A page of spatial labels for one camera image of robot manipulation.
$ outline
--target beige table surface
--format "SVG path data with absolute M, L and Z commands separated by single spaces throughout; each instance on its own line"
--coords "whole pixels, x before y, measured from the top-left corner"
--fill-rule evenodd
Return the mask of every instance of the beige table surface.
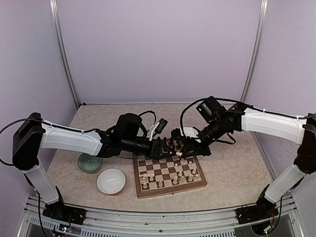
M 71 127 L 81 129 L 99 128 L 106 130 L 121 114 L 139 114 L 146 110 L 156 112 L 157 119 L 168 120 L 161 137 L 170 137 L 170 132 L 179 127 L 179 116 L 186 105 L 96 105 L 81 106 Z M 153 115 L 143 116 L 143 123 L 149 128 Z M 184 126 L 202 129 L 206 122 L 196 111 L 189 109 L 184 116 Z M 214 143 L 210 146 L 212 155 L 198 157 L 205 177 L 205 188 L 138 199 L 136 196 L 133 164 L 130 159 L 105 158 L 101 169 L 95 174 L 86 174 L 77 167 L 80 153 L 58 150 L 48 169 L 48 175 L 58 186 L 66 203 L 125 211 L 197 211 L 231 207 L 255 202 L 264 187 L 271 182 L 267 168 L 260 156 L 252 135 L 235 132 L 235 145 Z M 106 169 L 118 169 L 126 177 L 124 189 L 115 196 L 108 196 L 97 188 L 97 178 Z

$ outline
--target white wall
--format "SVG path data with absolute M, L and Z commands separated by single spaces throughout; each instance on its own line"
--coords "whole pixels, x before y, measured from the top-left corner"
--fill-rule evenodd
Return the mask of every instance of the white wall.
M 316 112 L 316 1 L 269 0 L 264 35 L 247 103 L 293 115 Z M 259 134 L 279 175 L 296 157 L 295 144 Z M 294 190 L 308 237 L 316 232 L 316 174 Z
M 75 113 L 54 33 L 49 1 L 0 0 L 0 128 L 32 112 L 67 125 Z M 0 157 L 12 163 L 12 136 Z M 53 151 L 40 154 L 44 166 Z M 21 171 L 0 163 L 0 236 L 12 237 L 30 194 Z
M 58 8 L 82 102 L 241 97 L 260 1 L 61 0 Z

